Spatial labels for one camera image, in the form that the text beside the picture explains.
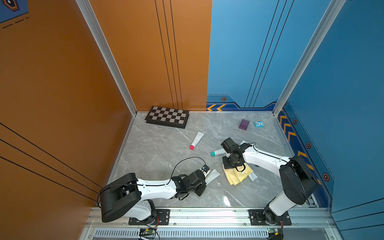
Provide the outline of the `green cap toothpaste tube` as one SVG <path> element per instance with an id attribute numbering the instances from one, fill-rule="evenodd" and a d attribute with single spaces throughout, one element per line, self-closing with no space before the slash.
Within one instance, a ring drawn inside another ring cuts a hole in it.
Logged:
<path id="1" fill-rule="evenodd" d="M 227 152 L 223 148 L 211 152 L 212 157 L 220 156 L 220 155 L 226 155 L 226 154 L 227 154 Z"/>

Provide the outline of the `yellow microfibre cloth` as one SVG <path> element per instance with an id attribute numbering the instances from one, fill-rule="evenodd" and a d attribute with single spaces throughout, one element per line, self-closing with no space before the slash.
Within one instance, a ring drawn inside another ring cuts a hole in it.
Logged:
<path id="1" fill-rule="evenodd" d="M 253 172 L 254 171 L 247 164 L 233 169 L 224 169 L 224 173 L 230 185 L 241 183 Z"/>

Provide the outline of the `black cap toothpaste tube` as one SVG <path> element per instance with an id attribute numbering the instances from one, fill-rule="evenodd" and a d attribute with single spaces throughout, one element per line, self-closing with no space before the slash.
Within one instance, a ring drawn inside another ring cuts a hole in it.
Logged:
<path id="1" fill-rule="evenodd" d="M 206 179 L 205 179 L 205 182 L 206 184 L 208 185 L 209 183 L 211 183 L 213 180 L 215 180 L 217 177 L 220 176 L 220 173 L 217 171 L 217 170 L 212 170 L 207 176 L 206 176 Z"/>

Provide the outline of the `pink cap toothpaste tube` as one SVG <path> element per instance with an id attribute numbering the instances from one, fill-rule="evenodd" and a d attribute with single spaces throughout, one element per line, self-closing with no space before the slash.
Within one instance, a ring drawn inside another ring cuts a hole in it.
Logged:
<path id="1" fill-rule="evenodd" d="M 204 133 L 202 132 L 198 132 L 194 138 L 194 140 L 192 141 L 191 145 L 190 145 L 190 150 L 193 150 L 197 144 L 201 141 L 201 139 L 204 137 Z"/>

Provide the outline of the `purple cap toothpaste tube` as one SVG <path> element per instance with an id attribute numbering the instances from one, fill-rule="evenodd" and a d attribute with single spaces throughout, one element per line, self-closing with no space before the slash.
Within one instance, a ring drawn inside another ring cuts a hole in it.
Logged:
<path id="1" fill-rule="evenodd" d="M 258 176 L 254 172 L 250 173 L 248 177 L 251 179 L 252 182 L 258 178 Z"/>

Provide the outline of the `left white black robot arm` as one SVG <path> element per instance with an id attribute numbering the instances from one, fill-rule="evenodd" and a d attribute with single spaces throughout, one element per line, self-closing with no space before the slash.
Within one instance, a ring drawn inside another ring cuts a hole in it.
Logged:
<path id="1" fill-rule="evenodd" d="M 190 175 L 179 175 L 163 181 L 138 179 L 129 173 L 100 190 L 98 199 L 102 222 L 113 222 L 121 217 L 135 218 L 149 225 L 157 218 L 153 199 L 184 200 L 191 193 L 201 196 L 206 189 L 208 166 Z"/>

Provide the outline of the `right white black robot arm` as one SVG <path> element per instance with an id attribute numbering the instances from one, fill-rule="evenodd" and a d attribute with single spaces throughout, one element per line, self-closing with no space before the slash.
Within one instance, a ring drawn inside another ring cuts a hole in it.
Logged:
<path id="1" fill-rule="evenodd" d="M 275 225 L 281 217 L 296 205 L 303 205 L 318 188 L 319 181 L 302 157 L 282 157 L 259 150 L 251 143 L 235 143 L 231 138 L 221 146 L 227 155 L 223 157 L 224 169 L 243 172 L 246 164 L 268 170 L 281 178 L 283 191 L 264 208 L 263 219 Z"/>

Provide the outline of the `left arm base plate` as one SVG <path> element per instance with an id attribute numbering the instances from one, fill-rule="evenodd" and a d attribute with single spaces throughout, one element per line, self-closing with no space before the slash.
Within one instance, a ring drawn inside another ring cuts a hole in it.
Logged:
<path id="1" fill-rule="evenodd" d="M 156 209 L 155 214 L 151 213 L 151 215 L 143 221 L 139 221 L 136 218 L 130 218 L 129 225 L 167 226 L 170 220 L 170 212 L 170 209 Z"/>

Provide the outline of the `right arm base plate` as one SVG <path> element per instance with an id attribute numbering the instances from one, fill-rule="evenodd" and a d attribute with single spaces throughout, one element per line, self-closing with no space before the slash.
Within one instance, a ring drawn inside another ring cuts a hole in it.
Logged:
<path id="1" fill-rule="evenodd" d="M 292 221 L 288 212 L 281 216 L 276 216 L 272 211 L 262 209 L 248 210 L 250 222 L 252 226 L 291 226 Z"/>

